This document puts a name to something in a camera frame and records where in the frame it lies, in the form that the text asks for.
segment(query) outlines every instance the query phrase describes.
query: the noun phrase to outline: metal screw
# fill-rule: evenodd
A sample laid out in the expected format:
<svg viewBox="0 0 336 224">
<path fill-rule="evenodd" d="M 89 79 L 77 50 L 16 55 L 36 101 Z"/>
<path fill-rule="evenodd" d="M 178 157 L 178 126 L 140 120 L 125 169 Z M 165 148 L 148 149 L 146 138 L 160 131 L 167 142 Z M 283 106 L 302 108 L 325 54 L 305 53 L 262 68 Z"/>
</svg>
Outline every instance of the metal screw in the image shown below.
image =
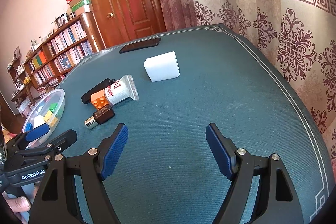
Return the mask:
<svg viewBox="0 0 336 224">
<path fill-rule="evenodd" d="M 280 157 L 279 157 L 278 154 L 272 154 L 272 159 L 274 159 L 274 160 L 279 160 Z"/>
<path fill-rule="evenodd" d="M 238 149 L 237 149 L 237 153 L 238 153 L 239 155 L 245 155 L 245 154 L 246 154 L 246 150 L 245 150 L 244 148 L 238 148 Z"/>
<path fill-rule="evenodd" d="M 63 155 L 62 154 L 58 154 L 55 156 L 55 160 L 61 160 L 63 159 Z"/>
<path fill-rule="evenodd" d="M 90 154 L 90 155 L 95 155 L 95 154 L 97 154 L 97 152 L 98 152 L 98 150 L 97 150 L 96 148 L 91 148 L 91 149 L 89 150 L 89 154 Z"/>
</svg>

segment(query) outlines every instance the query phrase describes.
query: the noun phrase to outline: wall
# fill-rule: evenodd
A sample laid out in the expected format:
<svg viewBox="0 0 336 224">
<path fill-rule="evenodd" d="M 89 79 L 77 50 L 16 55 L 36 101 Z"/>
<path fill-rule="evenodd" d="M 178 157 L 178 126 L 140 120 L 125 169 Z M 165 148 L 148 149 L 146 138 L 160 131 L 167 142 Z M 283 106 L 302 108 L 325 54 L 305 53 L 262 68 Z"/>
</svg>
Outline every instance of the wall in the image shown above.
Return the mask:
<svg viewBox="0 0 336 224">
<path fill-rule="evenodd" d="M 10 102 L 15 86 L 6 66 L 17 46 L 24 62 L 30 41 L 46 36 L 55 17 L 67 9 L 65 0 L 0 0 L 0 90 L 15 113 L 16 106 Z"/>
</svg>

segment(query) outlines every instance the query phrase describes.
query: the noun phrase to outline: white box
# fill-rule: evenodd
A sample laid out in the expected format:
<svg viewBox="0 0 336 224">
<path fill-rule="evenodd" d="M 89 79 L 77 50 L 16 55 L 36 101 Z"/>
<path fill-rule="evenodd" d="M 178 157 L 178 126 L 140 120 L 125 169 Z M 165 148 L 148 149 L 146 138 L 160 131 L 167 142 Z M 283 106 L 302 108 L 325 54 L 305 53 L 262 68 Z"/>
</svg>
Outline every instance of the white box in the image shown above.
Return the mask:
<svg viewBox="0 0 336 224">
<path fill-rule="evenodd" d="M 175 52 L 167 52 L 147 58 L 143 65 L 152 82 L 172 79 L 180 75 Z"/>
</svg>

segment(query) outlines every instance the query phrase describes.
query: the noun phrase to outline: phone screen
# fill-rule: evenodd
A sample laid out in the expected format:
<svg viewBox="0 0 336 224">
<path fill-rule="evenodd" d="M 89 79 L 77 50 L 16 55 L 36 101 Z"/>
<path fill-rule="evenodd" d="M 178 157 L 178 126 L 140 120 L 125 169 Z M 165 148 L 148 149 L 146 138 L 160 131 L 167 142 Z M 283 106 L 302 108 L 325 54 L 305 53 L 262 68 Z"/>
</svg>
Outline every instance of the phone screen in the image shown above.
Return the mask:
<svg viewBox="0 0 336 224">
<path fill-rule="evenodd" d="M 143 41 L 127 44 L 120 50 L 120 53 L 135 51 L 141 48 L 155 47 L 159 45 L 160 41 L 161 41 L 161 37 L 158 37 L 158 38 L 153 38 L 153 39 L 148 39 L 148 40 L 143 40 Z"/>
</svg>

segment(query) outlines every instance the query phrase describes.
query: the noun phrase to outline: plastic bowl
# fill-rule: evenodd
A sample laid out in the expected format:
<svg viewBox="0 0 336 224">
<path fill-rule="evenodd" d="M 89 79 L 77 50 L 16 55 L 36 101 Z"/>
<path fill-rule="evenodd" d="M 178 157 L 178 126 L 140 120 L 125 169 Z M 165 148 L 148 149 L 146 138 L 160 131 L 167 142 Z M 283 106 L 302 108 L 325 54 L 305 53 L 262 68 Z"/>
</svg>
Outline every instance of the plastic bowl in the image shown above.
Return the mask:
<svg viewBox="0 0 336 224">
<path fill-rule="evenodd" d="M 29 129 L 26 128 L 27 124 L 31 123 L 34 126 L 35 117 L 38 115 L 45 116 L 49 111 L 49 107 L 53 103 L 57 103 L 57 107 L 55 108 L 53 114 L 48 119 L 48 122 L 46 122 L 46 124 L 48 124 L 50 127 L 49 132 L 43 135 L 42 137 L 34 140 L 33 142 L 30 142 L 27 147 L 33 148 L 44 143 L 58 125 L 58 122 L 61 119 L 64 111 L 64 90 L 62 89 L 53 90 L 49 92 L 41 101 L 39 101 L 38 104 L 31 111 L 30 115 L 28 116 L 25 125 L 23 126 L 22 132 L 29 131 Z"/>
</svg>

